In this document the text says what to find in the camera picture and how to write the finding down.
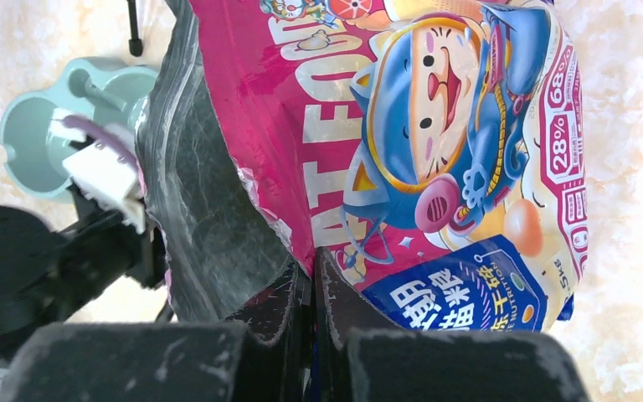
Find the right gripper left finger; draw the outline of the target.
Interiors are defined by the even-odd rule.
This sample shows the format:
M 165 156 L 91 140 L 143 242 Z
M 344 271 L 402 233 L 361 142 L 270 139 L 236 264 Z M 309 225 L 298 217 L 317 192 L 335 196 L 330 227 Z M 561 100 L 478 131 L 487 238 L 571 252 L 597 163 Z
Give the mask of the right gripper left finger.
M 220 322 L 41 327 L 0 401 L 298 401 L 308 285 L 290 264 Z

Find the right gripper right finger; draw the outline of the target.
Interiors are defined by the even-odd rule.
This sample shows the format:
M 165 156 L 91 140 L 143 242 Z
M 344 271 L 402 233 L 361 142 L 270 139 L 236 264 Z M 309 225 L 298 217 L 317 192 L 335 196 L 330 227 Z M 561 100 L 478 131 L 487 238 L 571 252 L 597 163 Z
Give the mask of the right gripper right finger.
M 320 401 L 588 401 L 567 351 L 536 332 L 402 329 L 316 252 Z

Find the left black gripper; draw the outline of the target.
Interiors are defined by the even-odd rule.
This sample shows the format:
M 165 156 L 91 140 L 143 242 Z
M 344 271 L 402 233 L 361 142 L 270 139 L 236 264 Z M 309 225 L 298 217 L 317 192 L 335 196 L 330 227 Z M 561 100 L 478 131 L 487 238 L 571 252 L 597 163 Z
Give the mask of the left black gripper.
M 162 234 L 124 224 L 75 185 L 78 219 L 61 231 L 27 210 L 0 205 L 0 361 L 40 327 L 64 322 L 121 276 L 157 289 L 166 270 Z

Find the cat food bag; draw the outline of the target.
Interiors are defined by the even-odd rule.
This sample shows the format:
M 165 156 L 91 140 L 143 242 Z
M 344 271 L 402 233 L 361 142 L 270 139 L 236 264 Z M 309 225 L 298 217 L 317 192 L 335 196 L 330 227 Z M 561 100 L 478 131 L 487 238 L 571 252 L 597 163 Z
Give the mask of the cat food bag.
M 581 83 L 550 1 L 172 1 L 137 151 L 181 321 L 288 260 L 401 327 L 545 331 L 588 257 Z

